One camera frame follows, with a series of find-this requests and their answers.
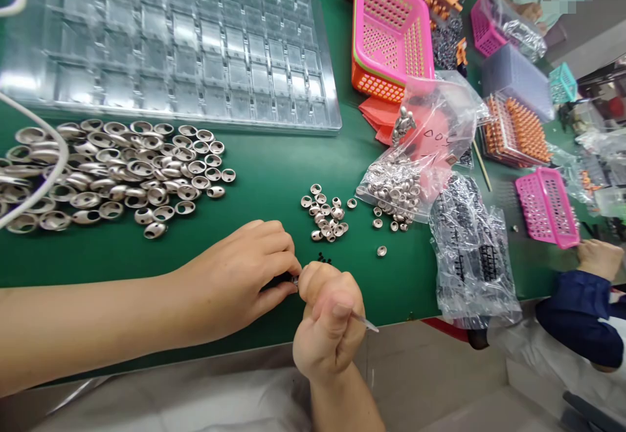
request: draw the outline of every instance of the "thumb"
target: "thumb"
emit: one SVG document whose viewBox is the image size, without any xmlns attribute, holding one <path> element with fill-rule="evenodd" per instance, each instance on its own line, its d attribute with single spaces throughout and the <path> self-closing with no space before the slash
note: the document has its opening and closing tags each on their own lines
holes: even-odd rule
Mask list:
<svg viewBox="0 0 626 432">
<path fill-rule="evenodd" d="M 289 295 L 297 293 L 298 288 L 291 282 L 281 282 L 275 287 L 268 288 L 259 294 L 256 301 L 256 317 L 263 316 L 265 313 L 273 310 Z"/>
</svg>

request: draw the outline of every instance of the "fingernail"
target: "fingernail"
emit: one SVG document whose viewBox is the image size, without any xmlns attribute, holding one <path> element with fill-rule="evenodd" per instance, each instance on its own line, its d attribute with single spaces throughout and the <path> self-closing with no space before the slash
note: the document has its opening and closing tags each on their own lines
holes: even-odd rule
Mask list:
<svg viewBox="0 0 626 432">
<path fill-rule="evenodd" d="M 333 316 L 335 318 L 345 318 L 352 312 L 352 307 L 342 305 L 340 303 L 333 307 Z"/>
</svg>

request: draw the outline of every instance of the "forearm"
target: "forearm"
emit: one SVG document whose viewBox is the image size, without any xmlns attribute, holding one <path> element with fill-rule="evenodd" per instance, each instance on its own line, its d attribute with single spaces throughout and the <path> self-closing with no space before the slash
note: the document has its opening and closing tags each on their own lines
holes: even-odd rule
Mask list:
<svg viewBox="0 0 626 432">
<path fill-rule="evenodd" d="M 162 277 L 0 290 L 0 397 L 181 344 Z"/>
<path fill-rule="evenodd" d="M 354 363 L 330 384 L 311 383 L 316 432 L 384 432 L 374 398 Z"/>
</svg>

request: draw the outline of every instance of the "clear plastic bag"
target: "clear plastic bag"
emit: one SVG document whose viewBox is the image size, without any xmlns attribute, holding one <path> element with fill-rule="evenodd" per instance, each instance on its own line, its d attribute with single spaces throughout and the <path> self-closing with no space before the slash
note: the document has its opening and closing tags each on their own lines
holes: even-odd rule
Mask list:
<svg viewBox="0 0 626 432">
<path fill-rule="evenodd" d="M 484 103 L 471 86 L 409 77 L 402 106 L 415 128 L 366 171 L 357 198 L 397 221 L 428 222 L 430 207 L 470 147 Z"/>
<path fill-rule="evenodd" d="M 437 302 L 457 328 L 508 326 L 522 318 L 502 210 L 485 208 L 476 182 L 454 173 L 434 202 L 431 240 L 437 257 Z"/>
<path fill-rule="evenodd" d="M 546 54 L 548 46 L 537 26 L 517 14 L 505 0 L 481 0 L 481 3 L 489 22 L 524 57 L 534 63 Z"/>
</svg>

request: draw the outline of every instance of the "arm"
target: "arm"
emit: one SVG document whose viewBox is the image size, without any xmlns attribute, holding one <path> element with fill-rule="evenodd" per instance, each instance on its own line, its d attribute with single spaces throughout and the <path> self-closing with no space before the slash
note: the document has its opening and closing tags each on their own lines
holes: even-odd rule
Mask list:
<svg viewBox="0 0 626 432">
<path fill-rule="evenodd" d="M 365 328 L 350 317 L 365 316 L 359 286 L 348 273 L 311 262 L 300 276 L 306 301 L 293 340 L 293 359 L 311 384 L 316 432 L 384 432 L 374 398 L 352 362 Z"/>
<path fill-rule="evenodd" d="M 300 274 L 280 222 L 242 226 L 169 274 L 0 290 L 0 397 L 84 371 L 243 329 L 295 293 Z"/>
</svg>

